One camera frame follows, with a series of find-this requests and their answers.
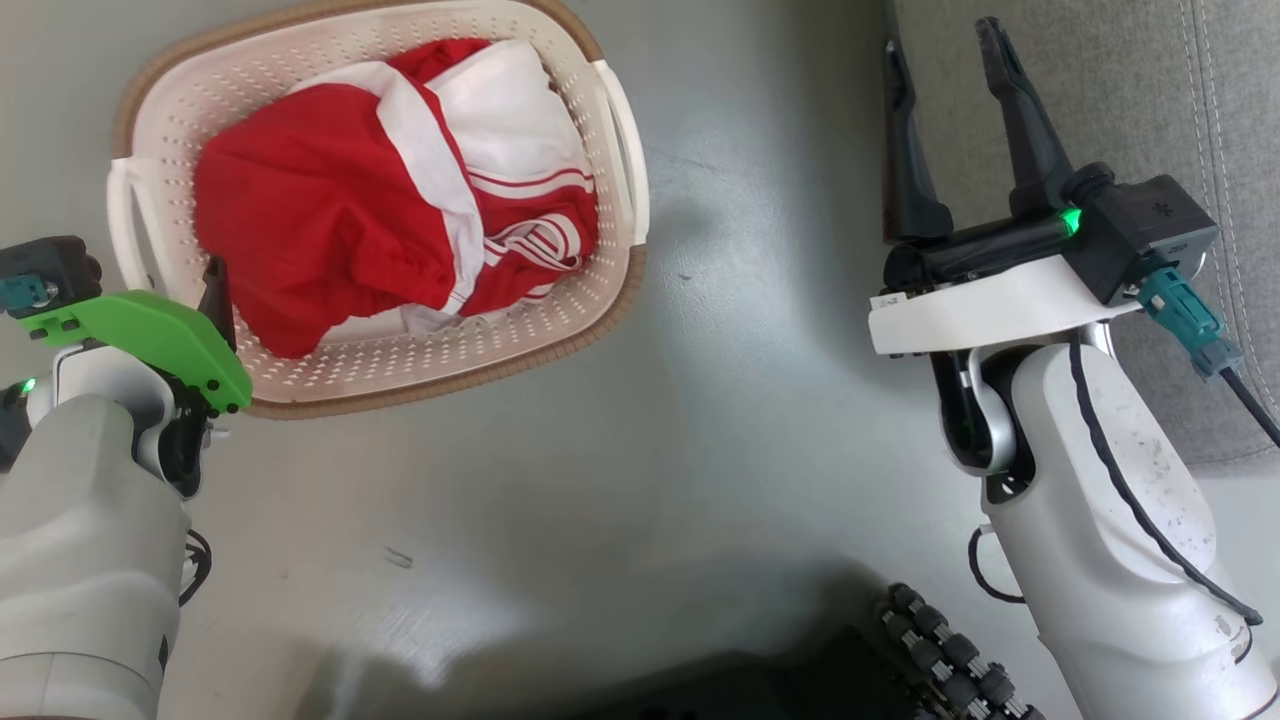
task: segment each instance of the green led indicator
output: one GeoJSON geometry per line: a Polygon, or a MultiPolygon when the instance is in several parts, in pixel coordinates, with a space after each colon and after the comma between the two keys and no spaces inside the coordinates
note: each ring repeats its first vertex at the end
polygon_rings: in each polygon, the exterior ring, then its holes
{"type": "Polygon", "coordinates": [[[1062,210],[1059,215],[1062,218],[1062,222],[1066,223],[1066,232],[1069,233],[1068,237],[1074,237],[1075,233],[1080,232],[1079,209],[1071,208],[1069,210],[1062,210]]]}

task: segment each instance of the white plastic basket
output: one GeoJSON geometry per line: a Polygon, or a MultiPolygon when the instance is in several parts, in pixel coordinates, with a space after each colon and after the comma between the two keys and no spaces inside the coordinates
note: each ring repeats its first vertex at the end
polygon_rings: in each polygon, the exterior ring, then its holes
{"type": "Polygon", "coordinates": [[[649,231],[640,133],[595,40],[558,0],[329,0],[170,47],[138,74],[116,119],[108,215],[125,283],[154,284],[136,202],[165,292],[189,306],[200,301],[206,255],[193,232],[192,174],[214,135],[300,81],[460,37],[524,38],[541,55],[595,172],[595,255],[541,304],[500,320],[472,319],[428,338],[404,333],[398,318],[367,320],[332,334],[303,360],[273,356],[237,316],[239,357],[253,378],[251,413],[317,418],[475,387],[586,347],[630,309],[649,231]]]}

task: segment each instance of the cable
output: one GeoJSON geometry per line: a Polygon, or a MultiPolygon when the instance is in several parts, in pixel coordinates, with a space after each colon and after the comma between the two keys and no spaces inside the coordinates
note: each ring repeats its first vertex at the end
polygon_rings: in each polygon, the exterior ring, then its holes
{"type": "Polygon", "coordinates": [[[1147,510],[1143,509],[1142,503],[1133,495],[1133,489],[1129,483],[1124,479],[1124,473],[1120,471],[1120,465],[1116,462],[1115,455],[1111,454],[1111,445],[1107,442],[1106,433],[1102,430],[1102,423],[1098,420],[1098,414],[1093,409],[1093,400],[1089,397],[1088,380],[1084,377],[1084,360],[1080,351],[1080,341],[1071,342],[1071,378],[1075,380],[1075,397],[1080,404],[1080,414],[1084,416],[1084,424],[1089,427],[1089,439],[1093,441],[1093,450],[1098,454],[1098,460],[1102,461],[1107,468],[1107,474],[1111,475],[1111,484],[1115,486],[1116,492],[1120,493],[1120,498],[1124,500],[1129,510],[1133,511],[1134,519],[1138,525],[1142,527],[1143,532],[1147,533],[1151,539],[1156,541],[1160,546],[1160,551],[1169,559],[1170,562],[1178,565],[1187,574],[1187,578],[1210,592],[1215,598],[1221,601],[1224,605],[1236,611],[1244,618],[1244,623],[1249,626],[1261,625],[1262,615],[1257,610],[1244,605],[1235,598],[1231,593],[1220,588],[1217,583],[1208,579],[1204,573],[1201,573],[1194,565],[1190,564],[1178,548],[1174,547],[1169,538],[1156,528],[1156,524],[1151,521],[1151,516],[1147,515],[1147,510]]]}
{"type": "Polygon", "coordinates": [[[1253,397],[1249,388],[1244,387],[1244,380],[1240,379],[1240,375],[1236,375],[1235,370],[1228,368],[1222,370],[1222,378],[1226,380],[1226,384],[1231,386],[1231,391],[1244,404],[1244,409],[1249,411],[1249,415],[1253,415],[1258,425],[1262,425],[1262,432],[1267,433],[1267,437],[1271,438],[1271,442],[1276,443],[1276,447],[1280,447],[1280,428],[1276,427],[1271,415],[1267,415],[1266,407],[1262,407],[1258,398],[1253,397]]]}
{"type": "Polygon", "coordinates": [[[187,552],[191,553],[191,561],[196,565],[196,577],[191,579],[191,584],[187,589],[182,591],[178,596],[178,607],[187,605],[191,598],[196,597],[200,587],[205,584],[209,579],[209,574],[214,570],[214,550],[209,547],[209,541],[205,536],[197,533],[196,530],[187,530],[187,536],[195,539],[198,546],[187,544],[187,552]]]}
{"type": "Polygon", "coordinates": [[[1007,602],[1010,605],[1027,605],[1027,598],[1020,594],[1009,594],[1000,592],[991,587],[987,578],[982,575],[982,568],[978,566],[978,541],[982,539],[982,528],[973,532],[973,537],[969,538],[969,570],[973,571],[973,579],[978,583],[978,587],[987,592],[991,597],[1007,602]]]}

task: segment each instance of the clothing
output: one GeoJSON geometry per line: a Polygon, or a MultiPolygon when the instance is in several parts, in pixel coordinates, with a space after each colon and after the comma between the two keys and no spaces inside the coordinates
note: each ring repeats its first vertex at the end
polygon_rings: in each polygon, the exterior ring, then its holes
{"type": "Polygon", "coordinates": [[[210,140],[196,234],[262,345],[302,357],[351,316],[545,296],[595,249],[588,168],[527,42],[442,41],[302,82],[210,140]]]}

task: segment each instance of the green plastic part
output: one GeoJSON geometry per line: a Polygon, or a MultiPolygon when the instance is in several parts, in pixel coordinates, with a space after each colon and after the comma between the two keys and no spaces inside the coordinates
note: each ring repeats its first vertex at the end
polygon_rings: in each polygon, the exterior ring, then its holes
{"type": "Polygon", "coordinates": [[[152,292],[104,295],[18,322],[55,347],[93,338],[123,350],[198,388],[219,413],[253,400],[253,380],[214,323],[152,292]]]}

